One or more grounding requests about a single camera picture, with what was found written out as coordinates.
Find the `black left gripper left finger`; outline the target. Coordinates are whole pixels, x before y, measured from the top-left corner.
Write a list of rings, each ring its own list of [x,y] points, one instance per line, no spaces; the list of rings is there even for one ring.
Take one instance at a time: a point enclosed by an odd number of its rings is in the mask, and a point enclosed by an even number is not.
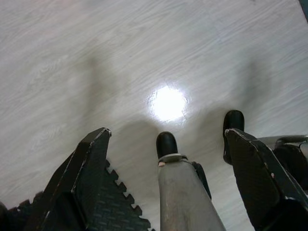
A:
[[[86,231],[102,184],[111,131],[84,137],[56,169],[23,231]]]

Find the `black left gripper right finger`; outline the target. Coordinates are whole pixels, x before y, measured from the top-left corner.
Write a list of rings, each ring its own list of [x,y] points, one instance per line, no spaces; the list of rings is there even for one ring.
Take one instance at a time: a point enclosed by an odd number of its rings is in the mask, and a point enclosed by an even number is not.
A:
[[[236,183],[255,231],[308,231],[308,197],[265,143],[225,131]]]

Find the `grey robot left leg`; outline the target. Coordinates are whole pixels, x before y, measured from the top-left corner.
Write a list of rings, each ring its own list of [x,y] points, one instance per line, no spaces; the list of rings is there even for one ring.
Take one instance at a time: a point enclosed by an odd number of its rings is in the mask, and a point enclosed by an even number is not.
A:
[[[178,152],[171,132],[156,139],[160,231],[226,231],[214,205],[204,170]]]

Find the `dark blue bed frame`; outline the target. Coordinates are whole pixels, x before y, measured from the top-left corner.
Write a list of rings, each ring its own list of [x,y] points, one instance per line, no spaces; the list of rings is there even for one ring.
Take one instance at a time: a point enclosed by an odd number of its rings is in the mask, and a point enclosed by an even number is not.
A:
[[[308,20],[308,0],[298,0],[305,18]]]

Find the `grey robot leg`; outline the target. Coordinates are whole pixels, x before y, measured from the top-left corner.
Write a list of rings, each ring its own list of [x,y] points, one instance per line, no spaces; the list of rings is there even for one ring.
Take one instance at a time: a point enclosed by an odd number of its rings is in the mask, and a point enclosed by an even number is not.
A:
[[[230,110],[226,113],[223,131],[230,128],[244,131],[244,115],[241,111]],[[308,159],[306,159],[300,148],[291,144],[283,144],[276,147],[273,153],[284,169],[295,178],[308,195]]]
[[[214,205],[204,170],[178,152],[171,132],[156,139],[160,231],[226,231]]]

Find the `grey robot right leg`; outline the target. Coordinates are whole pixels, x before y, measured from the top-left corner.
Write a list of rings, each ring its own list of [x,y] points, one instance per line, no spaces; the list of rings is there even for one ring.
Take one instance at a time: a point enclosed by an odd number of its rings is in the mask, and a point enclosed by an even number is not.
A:
[[[244,115],[241,111],[230,110],[226,113],[223,131],[230,128],[244,131]],[[291,144],[283,144],[276,147],[273,153],[284,169],[295,178],[308,195],[308,159],[306,159],[300,148]]]

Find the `black foam floor mat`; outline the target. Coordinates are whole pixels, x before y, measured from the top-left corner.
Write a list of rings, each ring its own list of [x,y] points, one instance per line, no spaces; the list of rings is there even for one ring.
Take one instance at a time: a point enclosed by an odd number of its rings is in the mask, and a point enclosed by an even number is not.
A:
[[[109,161],[105,161],[103,181],[89,226],[72,231],[155,231],[150,221],[141,217],[142,209],[132,206],[135,200],[131,194],[125,195],[125,184],[117,184],[116,171],[109,168]],[[27,199],[10,209],[0,203],[0,231],[23,231],[43,193],[40,191],[32,201]]]

